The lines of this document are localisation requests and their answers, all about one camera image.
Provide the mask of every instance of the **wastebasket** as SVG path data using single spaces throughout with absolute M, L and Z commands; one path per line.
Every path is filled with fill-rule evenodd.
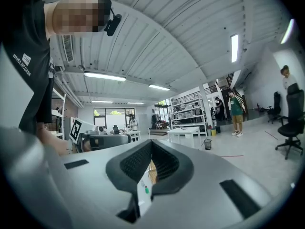
M 212 128 L 211 132 L 212 132 L 212 135 L 216 135 L 216 128 Z
M 204 148 L 206 150 L 210 150 L 212 148 L 212 140 L 211 139 L 206 139 L 204 141 Z

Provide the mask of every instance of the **khaki shorts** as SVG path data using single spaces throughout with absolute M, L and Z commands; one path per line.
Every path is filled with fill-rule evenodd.
M 233 123 L 241 124 L 243 122 L 243 115 L 233 115 Z

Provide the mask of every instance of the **black office chair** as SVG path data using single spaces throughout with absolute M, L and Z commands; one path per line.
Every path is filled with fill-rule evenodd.
M 268 122 L 271 121 L 273 124 L 273 121 L 277 120 L 280 118 L 280 113 L 281 113 L 281 107 L 280 107 L 280 102 L 281 102 L 281 95 L 278 92 L 274 93 L 274 108 L 271 108 L 271 106 L 268 106 L 269 110 L 267 111 L 269 120 Z
M 281 117 L 282 126 L 278 128 L 278 132 L 288 137 L 285 140 L 285 143 L 276 146 L 276 150 L 278 147 L 289 146 L 285 159 L 288 159 L 288 154 L 292 146 L 301 150 L 301 155 L 303 154 L 303 148 L 301 148 L 301 141 L 297 138 L 298 134 L 303 133 L 305 126 L 305 112 L 303 111 L 304 106 L 304 91 L 300 90 L 297 84 L 293 84 L 287 89 L 287 103 L 288 103 L 288 123 L 283 124 L 283 117 Z
M 119 128 L 118 128 L 118 126 L 117 126 L 117 125 L 114 125 L 114 126 L 113 126 L 113 131 L 114 131 L 114 134 L 115 134 L 115 135 L 120 134 L 120 132 L 119 132 Z

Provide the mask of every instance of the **gray floor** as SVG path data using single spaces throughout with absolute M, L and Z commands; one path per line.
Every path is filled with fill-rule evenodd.
M 295 182 L 302 158 L 300 151 L 294 148 L 291 149 L 288 160 L 284 159 L 287 147 L 275 151 L 275 146 L 285 141 L 285 137 L 277 132 L 280 126 L 279 122 L 247 126 L 240 138 L 232 136 L 231 131 L 209 136 L 208 139 L 212 140 L 212 149 L 209 151 L 204 149 L 203 144 L 200 147 L 199 139 L 195 137 L 195 146 L 204 152 L 222 156 L 276 196 Z M 168 140 L 168 136 L 151 135 L 151 139 Z M 205 136 L 201 135 L 201 139 L 203 142 Z M 182 145 L 191 147 L 190 139 L 181 136 L 181 142 Z

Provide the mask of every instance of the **green shirt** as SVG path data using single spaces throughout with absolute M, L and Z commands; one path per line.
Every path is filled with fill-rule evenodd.
M 242 115 L 243 114 L 243 110 L 236 97 L 231 98 L 231 111 L 232 111 L 232 115 Z

